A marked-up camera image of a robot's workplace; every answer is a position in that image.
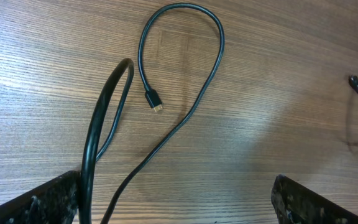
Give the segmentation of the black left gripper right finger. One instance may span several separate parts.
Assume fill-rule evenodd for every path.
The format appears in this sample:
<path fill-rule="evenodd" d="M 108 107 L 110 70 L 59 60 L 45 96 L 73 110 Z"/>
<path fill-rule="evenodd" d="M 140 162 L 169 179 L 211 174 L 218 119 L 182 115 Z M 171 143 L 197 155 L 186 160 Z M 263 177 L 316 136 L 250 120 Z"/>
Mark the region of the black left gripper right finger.
<path fill-rule="evenodd" d="M 284 175 L 276 176 L 271 203 L 279 224 L 358 223 L 358 215 Z"/>

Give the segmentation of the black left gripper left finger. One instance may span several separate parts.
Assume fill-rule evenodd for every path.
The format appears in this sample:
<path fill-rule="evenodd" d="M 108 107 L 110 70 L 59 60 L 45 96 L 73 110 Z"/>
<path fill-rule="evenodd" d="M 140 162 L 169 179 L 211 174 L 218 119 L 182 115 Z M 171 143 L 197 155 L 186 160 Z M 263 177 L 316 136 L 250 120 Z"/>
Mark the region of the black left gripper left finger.
<path fill-rule="evenodd" d="M 68 171 L 0 205 L 0 223 L 72 223 L 79 178 L 78 171 Z"/>

